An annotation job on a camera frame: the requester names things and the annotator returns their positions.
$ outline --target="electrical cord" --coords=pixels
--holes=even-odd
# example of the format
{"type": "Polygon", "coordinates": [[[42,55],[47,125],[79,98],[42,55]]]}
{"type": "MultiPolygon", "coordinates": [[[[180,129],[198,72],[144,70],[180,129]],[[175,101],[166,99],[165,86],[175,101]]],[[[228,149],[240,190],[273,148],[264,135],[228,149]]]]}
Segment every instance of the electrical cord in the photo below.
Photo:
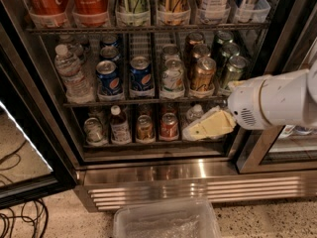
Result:
{"type": "MultiPolygon", "coordinates": [[[[4,156],[3,158],[0,159],[0,166],[2,164],[4,164],[6,161],[10,160],[13,157],[18,158],[17,162],[12,165],[11,167],[8,168],[4,168],[4,169],[0,169],[0,171],[8,171],[8,170],[12,170],[13,168],[17,167],[20,162],[21,162],[21,156],[18,154],[18,152],[23,148],[23,146],[26,144],[26,140],[24,140],[24,142],[12,153],[4,156]]],[[[13,183],[12,180],[10,180],[9,178],[7,178],[6,176],[0,174],[0,178],[3,178],[5,180],[0,180],[0,183],[2,183],[3,185],[6,185],[7,182],[9,183],[13,183]]],[[[37,238],[38,233],[40,232],[40,221],[42,218],[45,219],[44,222],[44,226],[42,228],[42,231],[40,233],[40,238],[43,238],[45,235],[45,232],[47,230],[48,227],[48,223],[49,223],[49,211],[47,206],[45,205],[45,203],[41,200],[41,199],[36,199],[32,201],[33,205],[36,208],[36,217],[35,218],[31,218],[30,216],[25,214],[25,207],[28,204],[24,203],[21,209],[21,214],[20,215],[16,215],[14,210],[12,208],[6,208],[4,210],[10,211],[11,215],[8,216],[5,213],[1,213],[0,212],[0,223],[1,221],[3,222],[3,230],[1,232],[0,230],[0,238],[12,238],[13,237],[13,230],[14,230],[14,226],[16,224],[16,220],[17,219],[22,219],[23,222],[31,224],[33,226],[33,234],[32,234],[32,238],[37,238]]]]}

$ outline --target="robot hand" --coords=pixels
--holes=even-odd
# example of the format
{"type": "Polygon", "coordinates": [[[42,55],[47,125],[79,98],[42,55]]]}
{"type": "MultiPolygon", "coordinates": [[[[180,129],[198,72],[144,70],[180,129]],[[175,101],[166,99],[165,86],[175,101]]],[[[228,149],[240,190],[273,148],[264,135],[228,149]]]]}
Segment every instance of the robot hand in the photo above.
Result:
{"type": "Polygon", "coordinates": [[[317,128],[317,60],[310,70],[245,81],[229,96],[228,107],[248,130],[287,124],[317,128]]]}

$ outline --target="bottle label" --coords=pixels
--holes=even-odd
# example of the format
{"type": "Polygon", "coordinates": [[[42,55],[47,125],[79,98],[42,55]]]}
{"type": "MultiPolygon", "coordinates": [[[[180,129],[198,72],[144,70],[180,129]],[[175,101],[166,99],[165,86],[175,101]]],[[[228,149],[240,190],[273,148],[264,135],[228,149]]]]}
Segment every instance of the bottle label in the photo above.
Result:
{"type": "Polygon", "coordinates": [[[111,129],[115,141],[122,143],[131,141],[128,121],[121,124],[112,124],[111,129]]]}

